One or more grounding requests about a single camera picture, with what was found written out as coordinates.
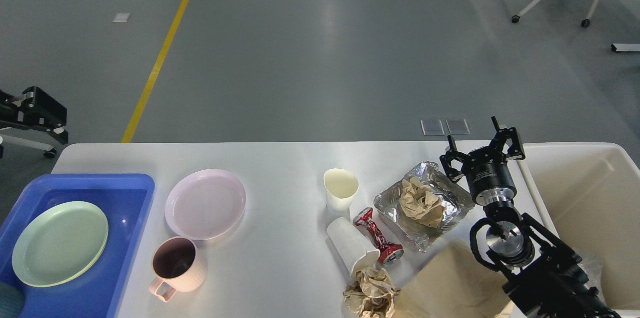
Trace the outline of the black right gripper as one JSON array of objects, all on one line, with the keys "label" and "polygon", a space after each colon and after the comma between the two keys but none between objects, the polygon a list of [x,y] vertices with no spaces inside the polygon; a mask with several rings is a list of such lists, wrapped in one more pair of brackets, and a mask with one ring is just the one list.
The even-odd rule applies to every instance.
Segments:
[{"label": "black right gripper", "polygon": [[[496,116],[492,116],[491,121],[495,133],[488,146],[466,154],[457,149],[455,139],[448,135],[448,148],[439,157],[445,176],[451,182],[466,177],[471,199],[479,206],[514,199],[517,189],[507,161],[526,158],[516,127],[501,127]],[[461,164],[459,169],[453,166],[454,161]]]}]

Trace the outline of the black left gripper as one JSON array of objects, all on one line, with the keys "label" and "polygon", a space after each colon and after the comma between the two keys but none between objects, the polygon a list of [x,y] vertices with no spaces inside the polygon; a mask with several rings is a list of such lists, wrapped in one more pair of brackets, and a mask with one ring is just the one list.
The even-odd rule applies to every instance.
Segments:
[{"label": "black left gripper", "polygon": [[36,130],[48,133],[62,145],[69,142],[67,108],[41,88],[28,87],[21,98],[1,90],[0,103],[1,129]]}]

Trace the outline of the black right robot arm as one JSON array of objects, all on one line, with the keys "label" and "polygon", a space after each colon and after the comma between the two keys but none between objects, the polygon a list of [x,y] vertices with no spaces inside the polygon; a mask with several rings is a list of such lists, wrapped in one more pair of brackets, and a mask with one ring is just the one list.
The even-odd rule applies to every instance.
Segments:
[{"label": "black right robot arm", "polygon": [[494,137],[487,146],[464,153],[452,135],[439,158],[451,182],[466,179],[480,218],[470,230],[470,250],[485,268],[503,274],[502,290],[528,318],[617,318],[587,285],[582,257],[530,214],[517,211],[508,161],[525,159],[515,127],[492,116]]}]

